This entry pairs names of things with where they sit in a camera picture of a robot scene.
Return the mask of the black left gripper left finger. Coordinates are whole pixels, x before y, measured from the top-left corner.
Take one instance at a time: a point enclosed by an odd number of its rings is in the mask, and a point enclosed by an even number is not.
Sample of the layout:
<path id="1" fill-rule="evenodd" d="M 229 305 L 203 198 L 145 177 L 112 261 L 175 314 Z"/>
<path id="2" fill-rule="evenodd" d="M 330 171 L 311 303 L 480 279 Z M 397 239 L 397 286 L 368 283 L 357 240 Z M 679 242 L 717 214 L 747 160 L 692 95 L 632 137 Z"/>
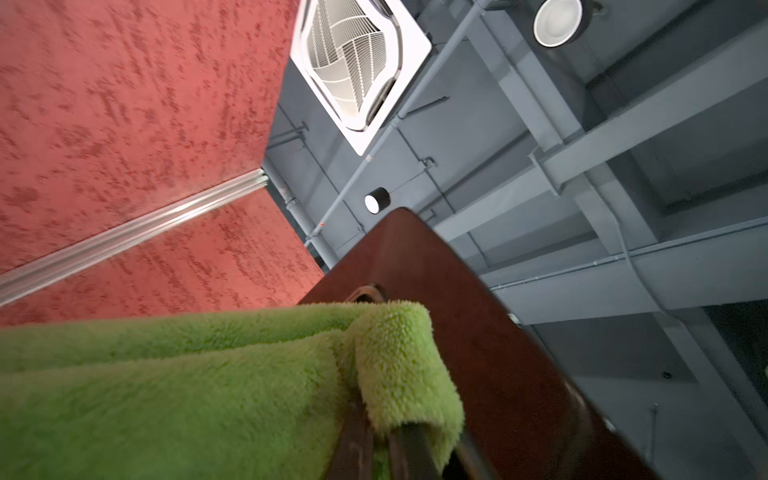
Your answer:
<path id="1" fill-rule="evenodd" d="M 372 480 L 374 432 L 362 401 L 351 401 L 334 454 L 326 470 L 327 480 Z"/>

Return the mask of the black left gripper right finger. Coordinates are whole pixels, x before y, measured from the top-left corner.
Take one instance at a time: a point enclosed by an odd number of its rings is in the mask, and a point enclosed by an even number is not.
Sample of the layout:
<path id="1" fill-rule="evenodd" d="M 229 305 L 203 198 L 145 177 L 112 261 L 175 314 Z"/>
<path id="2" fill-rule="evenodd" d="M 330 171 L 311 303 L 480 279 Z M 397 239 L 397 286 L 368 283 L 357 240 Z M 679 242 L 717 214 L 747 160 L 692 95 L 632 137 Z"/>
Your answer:
<path id="1" fill-rule="evenodd" d="M 387 444 L 393 480 L 441 479 L 423 425 L 410 423 L 394 428 L 387 434 Z"/>

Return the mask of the square floral plate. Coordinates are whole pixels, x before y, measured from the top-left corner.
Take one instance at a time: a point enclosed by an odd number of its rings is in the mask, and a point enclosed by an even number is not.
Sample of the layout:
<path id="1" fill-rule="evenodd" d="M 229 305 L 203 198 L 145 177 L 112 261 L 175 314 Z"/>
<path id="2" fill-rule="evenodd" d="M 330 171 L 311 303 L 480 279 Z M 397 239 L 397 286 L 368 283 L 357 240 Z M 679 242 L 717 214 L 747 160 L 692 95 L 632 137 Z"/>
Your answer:
<path id="1" fill-rule="evenodd" d="M 422 304 L 475 448 L 499 479 L 651 479 L 653 470 L 425 222 L 391 211 L 304 297 L 373 284 Z"/>

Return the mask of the green grey microfibre cloth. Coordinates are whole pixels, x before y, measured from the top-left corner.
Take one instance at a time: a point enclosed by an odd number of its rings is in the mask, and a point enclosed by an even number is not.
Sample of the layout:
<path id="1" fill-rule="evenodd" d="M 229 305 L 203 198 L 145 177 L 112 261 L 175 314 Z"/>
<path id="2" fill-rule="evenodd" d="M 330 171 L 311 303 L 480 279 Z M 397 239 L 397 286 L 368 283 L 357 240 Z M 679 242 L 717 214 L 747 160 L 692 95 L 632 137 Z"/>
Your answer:
<path id="1" fill-rule="evenodd" d="M 409 301 L 23 325 L 1 332 L 5 479 L 320 479 L 360 396 L 443 468 L 464 410 Z"/>

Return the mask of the small black ceiling spotlight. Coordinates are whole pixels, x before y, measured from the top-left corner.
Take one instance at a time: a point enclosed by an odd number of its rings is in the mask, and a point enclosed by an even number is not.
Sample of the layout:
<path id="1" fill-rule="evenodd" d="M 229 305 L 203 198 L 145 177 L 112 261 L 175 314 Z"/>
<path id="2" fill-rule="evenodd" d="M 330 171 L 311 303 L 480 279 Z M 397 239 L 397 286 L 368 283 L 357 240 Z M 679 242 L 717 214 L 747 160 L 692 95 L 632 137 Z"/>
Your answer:
<path id="1" fill-rule="evenodd" d="M 391 195 L 383 187 L 378 187 L 364 197 L 364 206 L 371 215 L 378 215 L 391 205 Z"/>

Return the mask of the ceiling air conditioner vent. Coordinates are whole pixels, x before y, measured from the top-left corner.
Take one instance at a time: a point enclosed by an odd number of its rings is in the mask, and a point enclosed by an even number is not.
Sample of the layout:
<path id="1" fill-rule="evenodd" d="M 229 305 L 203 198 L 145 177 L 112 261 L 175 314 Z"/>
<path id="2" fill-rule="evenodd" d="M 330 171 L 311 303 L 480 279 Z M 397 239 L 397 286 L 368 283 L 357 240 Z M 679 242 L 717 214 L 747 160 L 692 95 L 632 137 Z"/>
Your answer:
<path id="1" fill-rule="evenodd" d="M 432 44 L 401 1 L 299 5 L 290 57 L 356 154 L 371 147 Z"/>

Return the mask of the round ceiling spotlight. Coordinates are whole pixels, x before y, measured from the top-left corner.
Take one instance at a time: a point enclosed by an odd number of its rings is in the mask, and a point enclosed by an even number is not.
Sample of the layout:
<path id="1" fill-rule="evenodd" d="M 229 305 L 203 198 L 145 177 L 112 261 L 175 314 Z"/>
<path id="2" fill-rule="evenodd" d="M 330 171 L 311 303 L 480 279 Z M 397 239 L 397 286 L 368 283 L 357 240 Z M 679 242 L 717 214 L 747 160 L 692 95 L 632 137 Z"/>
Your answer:
<path id="1" fill-rule="evenodd" d="M 604 13 L 605 6 L 598 1 L 546 0 L 534 16 L 534 39 L 549 49 L 565 46 L 586 31 L 593 17 Z"/>

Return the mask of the aluminium corner post left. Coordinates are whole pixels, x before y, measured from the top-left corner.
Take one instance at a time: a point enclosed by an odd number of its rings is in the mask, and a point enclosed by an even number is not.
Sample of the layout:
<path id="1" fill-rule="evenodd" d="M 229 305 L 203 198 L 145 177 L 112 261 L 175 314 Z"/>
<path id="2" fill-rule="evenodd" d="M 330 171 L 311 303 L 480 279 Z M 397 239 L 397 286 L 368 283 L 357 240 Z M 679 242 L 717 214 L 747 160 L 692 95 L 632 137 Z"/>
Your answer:
<path id="1" fill-rule="evenodd" d="M 265 187 L 256 169 L 149 212 L 1 275 L 1 304 L 11 304 L 194 218 Z"/>

